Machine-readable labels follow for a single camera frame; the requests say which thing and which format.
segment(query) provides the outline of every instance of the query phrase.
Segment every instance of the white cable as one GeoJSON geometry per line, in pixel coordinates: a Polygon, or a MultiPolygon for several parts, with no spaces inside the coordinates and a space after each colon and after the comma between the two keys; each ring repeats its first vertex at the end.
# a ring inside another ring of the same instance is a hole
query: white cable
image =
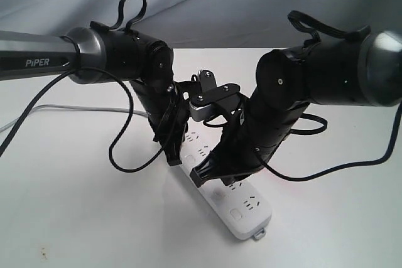
{"type": "MultiPolygon", "coordinates": [[[[121,112],[121,113],[129,113],[128,109],[125,108],[108,108],[108,107],[85,107],[85,106],[68,106],[68,105],[55,105],[55,104],[44,104],[44,105],[38,105],[36,107],[33,107],[31,112],[28,115],[31,115],[32,113],[35,113],[36,111],[43,110],[43,109],[61,109],[61,110],[74,110],[74,111],[97,111],[97,112],[121,112]]],[[[143,111],[138,111],[134,110],[133,114],[140,115],[143,117],[148,117],[148,115],[143,112],[143,111]]],[[[4,132],[5,130],[11,128],[14,126],[14,124],[17,122],[18,118],[13,120],[12,122],[9,122],[5,126],[2,126],[0,128],[0,133],[4,132]]]]}

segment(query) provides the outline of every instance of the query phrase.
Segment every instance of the electrical socket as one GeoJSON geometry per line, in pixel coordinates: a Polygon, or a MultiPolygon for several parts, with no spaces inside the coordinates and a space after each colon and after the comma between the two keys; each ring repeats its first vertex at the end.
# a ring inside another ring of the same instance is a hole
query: electrical socket
{"type": "MultiPolygon", "coordinates": [[[[201,163],[211,151],[197,132],[186,134],[182,146],[182,170],[190,179],[191,170],[201,163]]],[[[240,240],[254,237],[256,240],[265,235],[265,227],[272,216],[269,203],[247,180],[225,186],[221,180],[210,180],[198,188],[228,229],[240,240]]]]}

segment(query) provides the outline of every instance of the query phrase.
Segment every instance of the power strip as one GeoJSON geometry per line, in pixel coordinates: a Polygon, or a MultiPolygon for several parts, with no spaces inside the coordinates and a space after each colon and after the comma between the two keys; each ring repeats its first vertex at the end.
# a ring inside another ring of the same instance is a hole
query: power strip
{"type": "MultiPolygon", "coordinates": [[[[196,132],[186,134],[182,146],[182,170],[190,179],[191,170],[211,151],[196,132]]],[[[269,203],[247,180],[224,186],[221,180],[210,180],[198,191],[207,200],[227,228],[240,240],[265,236],[265,227],[272,216],[269,203]]]]}

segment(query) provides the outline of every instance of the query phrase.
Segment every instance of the robotic arm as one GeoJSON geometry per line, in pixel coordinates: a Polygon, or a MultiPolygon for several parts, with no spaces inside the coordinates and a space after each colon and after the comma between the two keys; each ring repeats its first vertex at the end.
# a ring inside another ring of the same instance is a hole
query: robotic arm
{"type": "Polygon", "coordinates": [[[247,98],[234,83],[217,87],[208,70],[191,81],[175,82],[173,50],[134,30],[133,24],[145,14],[146,0],[140,13],[119,28],[125,1],[119,3],[114,26],[91,22],[90,28],[75,28],[63,37],[0,31],[0,80],[67,71],[74,71],[70,78],[77,83],[110,82],[113,78],[107,73],[128,80],[147,111],[154,141],[163,146],[171,166],[181,163],[190,116],[205,123],[224,116],[220,143],[190,174],[198,187],[216,178],[229,185],[267,167],[293,124],[308,118],[304,111],[310,103],[401,102],[402,38],[392,32],[370,34],[369,27],[343,32],[292,11],[288,16],[292,25],[312,39],[303,46],[265,54],[257,65],[257,87],[247,98]],[[319,31],[334,39],[322,42],[319,31]]]}

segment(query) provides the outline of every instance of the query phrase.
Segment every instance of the white table surface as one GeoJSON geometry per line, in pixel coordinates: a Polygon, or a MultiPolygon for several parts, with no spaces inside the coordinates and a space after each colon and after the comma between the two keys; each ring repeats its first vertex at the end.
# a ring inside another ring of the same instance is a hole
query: white table surface
{"type": "MultiPolygon", "coordinates": [[[[265,52],[177,50],[175,80],[209,69],[219,85],[238,83],[250,95],[265,52]]],[[[50,79],[0,82],[0,124],[20,115],[50,79]]],[[[40,101],[45,103],[128,106],[117,84],[69,80],[53,87],[40,101]]],[[[312,105],[308,112],[328,119],[328,131],[290,137],[270,163],[304,176],[378,158],[395,110],[312,105]]],[[[401,267],[400,140],[382,166],[308,183],[286,182],[268,171],[250,177],[273,217],[265,238],[241,242],[164,156],[134,174],[110,165],[107,148],[125,118],[53,111],[26,120],[0,158],[0,267],[401,267]]],[[[210,142],[219,139],[219,129],[190,127],[210,142]]],[[[135,117],[116,147],[117,162],[127,168],[145,162],[158,149],[152,136],[147,120],[135,117]]]]}

